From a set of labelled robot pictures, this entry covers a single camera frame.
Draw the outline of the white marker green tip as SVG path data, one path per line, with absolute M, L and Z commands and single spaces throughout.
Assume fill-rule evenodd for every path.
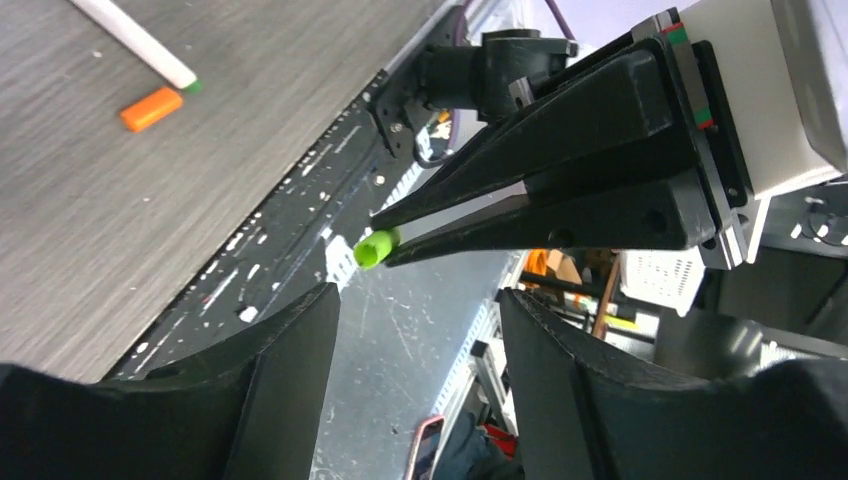
M 71 3 L 178 90 L 200 92 L 198 76 L 113 1 Z

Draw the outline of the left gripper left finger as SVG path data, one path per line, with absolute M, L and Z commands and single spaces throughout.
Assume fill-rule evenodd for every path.
M 322 283 L 141 380 L 1 368 L 5 479 L 306 479 L 337 338 Z

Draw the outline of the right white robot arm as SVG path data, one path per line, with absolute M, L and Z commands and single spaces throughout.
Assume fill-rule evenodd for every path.
M 713 45 L 672 8 L 570 64 L 574 51 L 517 29 L 422 54 L 423 103 L 473 109 L 483 128 L 372 228 L 524 190 L 403 242 L 387 265 L 541 248 L 694 249 L 727 270 L 747 259 L 754 194 Z

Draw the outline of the green pen cap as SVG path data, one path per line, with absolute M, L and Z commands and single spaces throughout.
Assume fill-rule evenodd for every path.
M 359 268 L 370 270 L 382 263 L 400 243 L 398 229 L 373 231 L 354 246 L 353 258 Z

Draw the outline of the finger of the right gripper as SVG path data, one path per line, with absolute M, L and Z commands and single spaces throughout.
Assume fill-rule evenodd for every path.
M 402 243 L 384 263 L 540 248 L 678 251 L 716 232 L 702 188 L 672 178 L 570 199 L 513 195 Z

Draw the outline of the orange pen cap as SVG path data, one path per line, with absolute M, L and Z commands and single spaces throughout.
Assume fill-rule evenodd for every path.
M 119 113 L 124 126 L 139 133 L 167 117 L 183 105 L 181 95 L 170 87 L 161 87 Z

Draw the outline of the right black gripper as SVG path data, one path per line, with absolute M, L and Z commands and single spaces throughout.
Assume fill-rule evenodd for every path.
M 676 227 L 678 208 L 696 197 L 684 85 L 714 162 L 712 197 L 721 189 L 729 214 L 699 246 L 701 258 L 721 270 L 753 259 L 760 202 L 713 45 L 691 41 L 674 7 L 630 33 L 640 41 L 572 68 L 552 92 L 485 127 L 419 189 L 376 214 L 372 227 L 398 227 L 516 183 L 535 205 L 576 203 L 648 222 L 665 215 Z M 659 34 L 667 38 L 652 36 Z

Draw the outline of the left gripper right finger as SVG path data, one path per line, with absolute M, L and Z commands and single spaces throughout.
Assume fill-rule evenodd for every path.
M 501 293 L 529 479 L 843 479 L 847 364 L 797 359 L 704 380 L 639 359 Z

